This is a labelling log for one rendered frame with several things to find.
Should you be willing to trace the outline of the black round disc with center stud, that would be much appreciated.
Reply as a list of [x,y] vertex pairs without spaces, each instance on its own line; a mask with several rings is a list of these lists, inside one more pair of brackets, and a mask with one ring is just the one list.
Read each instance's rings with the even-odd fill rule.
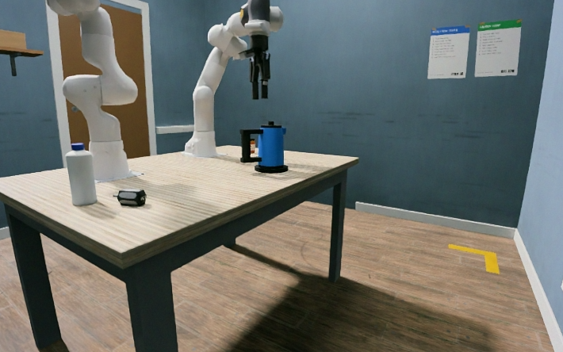
[[262,173],[281,173],[281,172],[286,172],[288,169],[289,167],[286,165],[283,165],[282,168],[278,168],[278,169],[264,169],[264,168],[260,168],[259,165],[255,165],[255,170]]

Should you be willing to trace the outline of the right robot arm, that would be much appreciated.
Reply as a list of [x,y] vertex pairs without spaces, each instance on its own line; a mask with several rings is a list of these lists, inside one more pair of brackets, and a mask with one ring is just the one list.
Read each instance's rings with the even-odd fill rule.
[[101,105],[133,103],[137,87],[117,63],[109,15],[99,8],[99,0],[46,2],[59,15],[77,15],[81,22],[82,57],[102,71],[101,81],[100,75],[76,75],[67,77],[63,82],[64,97],[82,111],[88,124],[94,179],[126,176],[132,170],[128,168],[123,150],[120,122],[102,111]]

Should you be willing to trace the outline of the white plastic bottle with blue cap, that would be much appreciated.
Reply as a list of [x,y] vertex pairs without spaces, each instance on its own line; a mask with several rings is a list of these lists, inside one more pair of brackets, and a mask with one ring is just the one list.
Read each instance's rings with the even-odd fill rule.
[[84,150],[84,143],[71,145],[66,154],[67,171],[73,205],[92,205],[98,201],[94,180],[92,154]]

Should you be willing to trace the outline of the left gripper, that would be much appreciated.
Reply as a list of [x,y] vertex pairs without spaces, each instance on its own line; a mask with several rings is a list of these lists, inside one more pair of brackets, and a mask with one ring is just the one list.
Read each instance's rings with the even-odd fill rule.
[[[253,59],[250,58],[250,82],[252,83],[252,100],[259,99],[259,71],[261,75],[261,98],[268,98],[268,80],[270,79],[270,53],[265,53],[269,49],[269,37],[265,35],[250,36],[250,48],[256,49]],[[263,58],[263,59],[262,59]],[[252,63],[253,61],[253,63]],[[263,66],[262,66],[263,61]],[[258,65],[255,65],[257,64]],[[252,73],[253,70],[253,73]],[[268,75],[268,76],[267,76]],[[252,77],[252,79],[251,79]]]

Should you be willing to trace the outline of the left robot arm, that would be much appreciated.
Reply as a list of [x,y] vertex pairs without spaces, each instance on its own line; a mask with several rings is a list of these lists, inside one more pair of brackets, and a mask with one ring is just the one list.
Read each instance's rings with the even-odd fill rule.
[[193,138],[186,144],[181,155],[193,157],[217,155],[214,140],[213,93],[216,92],[231,57],[233,60],[242,60],[256,54],[256,49],[252,48],[248,51],[247,43],[239,37],[270,36],[270,31],[277,32],[282,27],[283,21],[282,11],[278,7],[270,7],[270,0],[248,0],[247,4],[241,7],[240,13],[235,13],[229,18],[226,26],[221,24],[210,29],[208,42],[215,48],[206,62],[196,86],[198,89],[193,95],[196,132],[193,132]]

